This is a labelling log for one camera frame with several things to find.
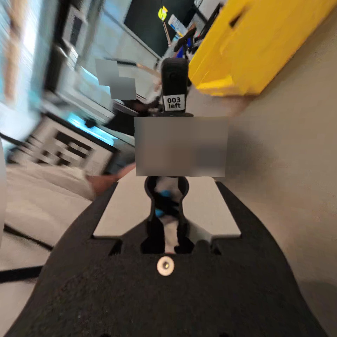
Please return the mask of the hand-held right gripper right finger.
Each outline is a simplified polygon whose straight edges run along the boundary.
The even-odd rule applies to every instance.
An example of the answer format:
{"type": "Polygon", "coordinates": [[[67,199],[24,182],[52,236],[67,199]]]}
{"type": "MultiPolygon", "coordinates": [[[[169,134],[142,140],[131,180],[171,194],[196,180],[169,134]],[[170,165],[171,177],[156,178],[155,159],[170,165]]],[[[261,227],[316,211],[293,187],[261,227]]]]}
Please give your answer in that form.
{"type": "Polygon", "coordinates": [[[241,236],[216,181],[211,177],[187,177],[182,199],[187,236],[241,236]]]}

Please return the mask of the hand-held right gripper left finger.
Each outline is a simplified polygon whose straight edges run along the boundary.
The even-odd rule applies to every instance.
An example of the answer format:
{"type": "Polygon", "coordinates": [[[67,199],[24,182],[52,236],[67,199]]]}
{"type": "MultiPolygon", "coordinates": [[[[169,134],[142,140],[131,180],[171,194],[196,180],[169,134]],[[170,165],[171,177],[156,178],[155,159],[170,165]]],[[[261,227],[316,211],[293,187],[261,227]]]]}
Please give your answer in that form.
{"type": "Polygon", "coordinates": [[[151,199],[145,191],[146,177],[120,180],[93,233],[94,237],[121,237],[132,230],[151,211],[151,199]]]}

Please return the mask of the yellow plastic bin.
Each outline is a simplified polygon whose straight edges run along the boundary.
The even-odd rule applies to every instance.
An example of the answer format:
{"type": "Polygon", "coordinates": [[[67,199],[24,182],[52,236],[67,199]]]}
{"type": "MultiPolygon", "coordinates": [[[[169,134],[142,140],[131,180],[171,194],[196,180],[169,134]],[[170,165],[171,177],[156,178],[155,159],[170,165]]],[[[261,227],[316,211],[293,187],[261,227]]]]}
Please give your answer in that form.
{"type": "Polygon", "coordinates": [[[188,76],[212,96],[259,95],[336,0],[230,0],[194,54],[188,76]]]}

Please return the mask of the person's left forearm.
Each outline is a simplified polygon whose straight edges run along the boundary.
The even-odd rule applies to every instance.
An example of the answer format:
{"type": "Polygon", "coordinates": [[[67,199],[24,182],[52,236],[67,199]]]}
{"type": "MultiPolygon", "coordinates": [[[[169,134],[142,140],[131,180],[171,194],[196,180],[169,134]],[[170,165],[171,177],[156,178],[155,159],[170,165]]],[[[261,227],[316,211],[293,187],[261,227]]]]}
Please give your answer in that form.
{"type": "Polygon", "coordinates": [[[89,176],[85,175],[85,179],[89,182],[93,193],[95,196],[102,195],[106,190],[108,190],[114,183],[117,183],[129,172],[134,170],[136,163],[133,162],[128,166],[124,167],[114,175],[99,175],[99,176],[89,176]]]}

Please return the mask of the white blue packet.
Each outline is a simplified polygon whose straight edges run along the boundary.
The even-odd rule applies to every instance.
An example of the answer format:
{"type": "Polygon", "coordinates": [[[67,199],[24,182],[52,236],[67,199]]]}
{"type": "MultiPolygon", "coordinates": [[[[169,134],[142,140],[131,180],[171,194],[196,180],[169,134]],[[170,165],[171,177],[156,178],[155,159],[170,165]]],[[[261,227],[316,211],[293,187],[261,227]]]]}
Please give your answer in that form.
{"type": "Polygon", "coordinates": [[[187,33],[186,27],[174,14],[170,16],[168,24],[180,37],[187,33]]]}

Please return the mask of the black monitor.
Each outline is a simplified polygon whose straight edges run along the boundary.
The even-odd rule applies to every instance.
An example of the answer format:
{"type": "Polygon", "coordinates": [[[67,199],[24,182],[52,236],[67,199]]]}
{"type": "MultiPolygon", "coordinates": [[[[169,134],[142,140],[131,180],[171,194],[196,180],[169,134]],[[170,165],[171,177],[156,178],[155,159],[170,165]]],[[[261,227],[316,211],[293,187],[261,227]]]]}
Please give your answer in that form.
{"type": "Polygon", "coordinates": [[[170,39],[173,39],[176,32],[169,24],[171,15],[175,15],[187,27],[196,14],[195,2],[193,0],[133,0],[124,24],[153,52],[162,57],[168,49],[168,44],[162,21],[158,15],[160,8],[164,6],[167,9],[164,22],[170,39]]]}

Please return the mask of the white vent grille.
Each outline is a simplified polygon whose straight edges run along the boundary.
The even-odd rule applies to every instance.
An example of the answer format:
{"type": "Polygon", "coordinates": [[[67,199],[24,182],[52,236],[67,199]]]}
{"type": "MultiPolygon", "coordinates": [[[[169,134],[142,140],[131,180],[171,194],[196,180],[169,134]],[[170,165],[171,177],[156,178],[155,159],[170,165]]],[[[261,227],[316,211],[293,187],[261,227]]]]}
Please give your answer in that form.
{"type": "Polygon", "coordinates": [[[62,40],[68,48],[73,48],[78,55],[82,53],[87,26],[88,23],[84,13],[71,5],[65,22],[62,40]]]}

